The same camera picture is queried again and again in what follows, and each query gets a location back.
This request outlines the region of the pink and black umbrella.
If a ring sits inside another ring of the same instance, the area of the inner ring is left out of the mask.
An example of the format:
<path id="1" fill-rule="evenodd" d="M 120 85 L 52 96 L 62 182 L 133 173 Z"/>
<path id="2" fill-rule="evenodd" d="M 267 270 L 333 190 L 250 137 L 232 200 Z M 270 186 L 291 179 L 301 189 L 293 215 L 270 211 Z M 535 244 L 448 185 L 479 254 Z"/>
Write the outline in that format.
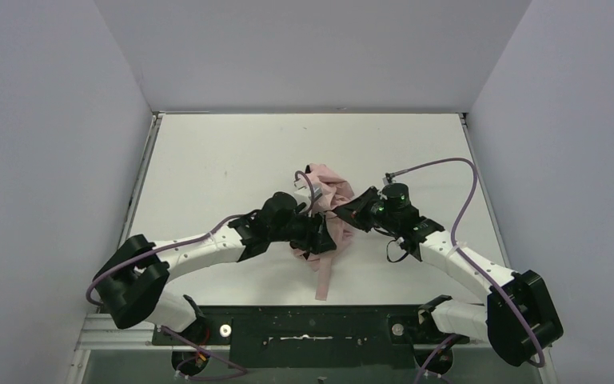
<path id="1" fill-rule="evenodd" d="M 329 233 L 337 248 L 324 254 L 312 254 L 304 257 L 299 250 L 293 250 L 293 255 L 305 260 L 317 272 L 317 288 L 315 299 L 325 301 L 329 294 L 329 284 L 335 259 L 342 254 L 353 241 L 354 229 L 343 222 L 332 212 L 336 206 L 346 204 L 354 199 L 354 192 L 349 182 L 331 170 L 325 164 L 311 163 L 304 171 L 294 173 L 294 181 L 303 178 L 308 184 L 313 182 L 321 188 L 322 196 L 313 208 L 311 214 L 323 213 L 327 217 Z"/>

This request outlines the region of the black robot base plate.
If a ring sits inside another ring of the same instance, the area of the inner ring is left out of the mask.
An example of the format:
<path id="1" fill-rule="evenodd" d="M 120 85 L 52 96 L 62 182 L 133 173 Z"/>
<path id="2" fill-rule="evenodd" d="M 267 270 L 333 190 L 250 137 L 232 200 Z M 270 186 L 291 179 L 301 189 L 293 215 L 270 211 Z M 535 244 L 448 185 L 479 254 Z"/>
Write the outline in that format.
<path id="1" fill-rule="evenodd" d="M 172 347 L 171 365 L 192 381 L 230 380 L 257 370 L 423 363 L 438 374 L 453 364 L 450 341 L 418 305 L 203 306 L 181 332 L 156 326 L 152 341 Z M 430 352 L 440 346 L 436 355 Z"/>

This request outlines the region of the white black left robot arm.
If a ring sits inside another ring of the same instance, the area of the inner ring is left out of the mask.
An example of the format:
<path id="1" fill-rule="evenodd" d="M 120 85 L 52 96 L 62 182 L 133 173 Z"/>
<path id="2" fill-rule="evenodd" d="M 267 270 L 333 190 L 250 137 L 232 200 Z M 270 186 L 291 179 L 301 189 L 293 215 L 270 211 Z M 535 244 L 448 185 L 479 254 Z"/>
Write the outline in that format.
<path id="1" fill-rule="evenodd" d="M 308 254 L 337 248 L 326 215 L 309 214 L 305 207 L 291 194 L 276 192 L 262 208 L 224 218 L 204 234 L 169 242 L 134 235 L 96 273 L 86 298 L 103 306 L 120 330 L 149 322 L 182 332 L 201 314 L 192 298 L 168 290 L 172 281 L 217 264 L 244 262 L 275 242 Z"/>

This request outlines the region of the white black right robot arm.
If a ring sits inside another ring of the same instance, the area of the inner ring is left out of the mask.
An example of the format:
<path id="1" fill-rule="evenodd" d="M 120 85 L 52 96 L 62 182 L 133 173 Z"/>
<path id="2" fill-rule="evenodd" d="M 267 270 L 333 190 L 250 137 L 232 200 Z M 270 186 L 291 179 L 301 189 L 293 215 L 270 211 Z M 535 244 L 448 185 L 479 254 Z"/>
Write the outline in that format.
<path id="1" fill-rule="evenodd" d="M 518 273 L 458 245 L 448 230 L 413 206 L 405 184 L 389 184 L 382 190 L 370 187 L 333 212 L 358 230 L 383 230 L 400 241 L 404 252 L 444 272 L 477 297 L 477 304 L 441 296 L 423 305 L 419 319 L 441 333 L 487 342 L 512 366 L 531 360 L 563 336 L 539 274 Z"/>

